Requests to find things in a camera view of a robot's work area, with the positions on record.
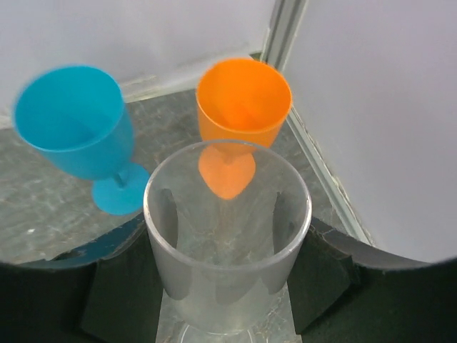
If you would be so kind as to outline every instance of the glass rim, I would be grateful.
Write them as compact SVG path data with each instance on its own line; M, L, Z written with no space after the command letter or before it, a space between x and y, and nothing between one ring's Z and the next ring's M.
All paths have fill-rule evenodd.
M280 160L282 163L284 163L297 177L298 182L301 184L303 192L305 194L306 198L306 209L305 209L305 214L303 218L303 222L301 223L300 229L298 233L295 235L295 237L279 252L275 253L273 256L266 257L265 259L262 259L260 261L256 261L250 264L240 264L240 265L235 265L235 266L219 266L215 264L211 264L208 262L202 262L195 260L179 250L173 248L167 241L166 239L160 234L158 229L156 228L156 225L154 224L154 220L151 217L151 212L149 211L149 202L148 202L148 197L149 197L149 190L151 188L152 183L154 182L154 179L156 178L157 174L173 159L175 159L177 156L183 154L184 152L187 152L189 150L193 150L195 148L198 148L200 146L207 146L209 144L215 144L215 143L237 143L237 144L243 144L243 145L248 145L252 146L258 150L264 151L267 154L275 156L278 160ZM166 253L171 255L173 258L177 259L180 262L183 262L184 264L187 264L191 267L200 267L202 269L210 269L216 272L252 272L252 271L258 271L265 269L271 265L277 264L280 261L283 261L287 256L289 256L304 240L306 233L310 227L311 224L311 213L312 213L312 203L311 203L311 195L309 193L308 187L306 186L305 181L299 174L299 172L290 164L286 159L284 159L281 155L277 154L276 152L264 147L264 146L259 146L257 144L253 144L247 141L241 141L238 139L214 139L214 140L208 140L208 141L200 141L198 143L194 143L188 146L185 146L182 149L179 149L178 151L174 152L170 156L168 156L166 159L164 159L154 170L152 173L151 177L148 180L148 184L146 185L146 189L144 191L144 200L143 200L143 210L144 210L144 219L146 221L146 226L148 229L148 232L151 233L153 236L153 239L157 241L157 243L161 246L163 250L165 250Z
M262 129L258 129L258 130L251 130L251 131L243 131L243 130L238 130L238 129L231 129L229 127L226 127L224 126L223 124L220 124L218 123L217 121L215 121L213 118L211 118L208 113L204 110L204 108L201 106L201 101L200 101L200 90L201 90L201 85L204 83L204 81L206 80L206 77L213 71L215 70L218 66L221 66L221 65L224 65L224 64L227 64L227 63L232 63L234 61L245 61L246 63L252 63L252 64L257 64L257 65L262 65L264 66L266 69L268 70L271 70L276 76L279 76L280 80L286 85L287 89L288 89L288 93L289 93L289 98L290 98L290 101L289 101L289 105L288 105L288 108L287 108L287 111L284 113L284 115L279 118L277 121L275 121L274 123L262 128ZM271 131L273 129L275 129L276 127L282 125L282 123L284 123L284 120L286 120L288 114L290 113L291 109L292 109L292 90L291 90L291 87L290 85L288 84L286 78L284 77L283 74L281 74L281 72L279 72L277 69L275 69L274 67L272 67L270 64L267 64L266 62L263 62L263 61L257 61L255 59L250 59L250 58L243 58L243 57L240 57L240 58L232 58L232 59L224 59L222 61L219 61L217 63L215 63L213 66L211 66L209 69L207 69L204 73L204 75L200 78L200 81L199 83L197 84L197 88L196 88L196 100L197 100L197 106L199 107L199 109L201 110L201 112L204 114L204 116L214 125L216 125L218 128L224 130L224 131L227 131L227 132L231 132L232 134L245 134L245 135L249 135L249 134L263 134L265 132L268 132L268 131Z

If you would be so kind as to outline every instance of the white wall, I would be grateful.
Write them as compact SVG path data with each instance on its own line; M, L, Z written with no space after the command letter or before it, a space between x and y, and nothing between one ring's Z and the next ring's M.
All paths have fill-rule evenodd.
M376 245L457 256L457 1L308 0L284 73Z
M126 95L261 50L274 0L17 0L0 9L0 112L31 77L93 64ZM0 125L5 123L0 115Z

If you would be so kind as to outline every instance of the gray tiled floor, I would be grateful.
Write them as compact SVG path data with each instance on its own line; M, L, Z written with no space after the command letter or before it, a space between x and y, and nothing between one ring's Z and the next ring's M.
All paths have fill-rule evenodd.
M150 172L171 153L200 140L193 90L129 104L129 109L136 127L134 160ZM342 229L287 124L272 149L289 160L308 184L313 215ZM99 211L91 201L90 182L54 168L12 129L0 130L0 171L1 261L51 259L132 217L112 217ZM182 324L165 298L157 342L175 342ZM293 334L287 289L255 332L259 342L299 342Z

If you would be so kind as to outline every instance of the plastic wine glass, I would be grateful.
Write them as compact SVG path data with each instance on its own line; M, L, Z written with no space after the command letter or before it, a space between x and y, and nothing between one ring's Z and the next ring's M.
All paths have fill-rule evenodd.
M287 81L272 66L253 59L227 59L210 68L196 92L201 138L240 139L270 147L292 105ZM201 175L223 199L233 199L248 185L256 165L252 148L218 149L210 146L201 155ZM231 180L221 188L207 173L208 165L219 163Z
M219 197L201 177L201 155L214 146L252 151L256 171L234 199ZM207 168L227 186L220 164ZM144 214L164 288L187 323L179 342L255 342L250 328L286 283L311 221L299 173L262 146L200 142L157 167Z
M119 85L91 66L65 66L35 80L19 95L14 115L19 136L57 168L94 180L99 209L135 212L149 173L132 163L134 128Z

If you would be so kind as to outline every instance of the glass stem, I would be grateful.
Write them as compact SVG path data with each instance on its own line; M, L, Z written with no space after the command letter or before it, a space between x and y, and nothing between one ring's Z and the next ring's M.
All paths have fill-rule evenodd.
M119 188L124 188L125 187L125 182L123 181L123 179L121 178L121 175L119 174L115 174L113 176L114 178L114 181L116 182L116 184L118 185Z

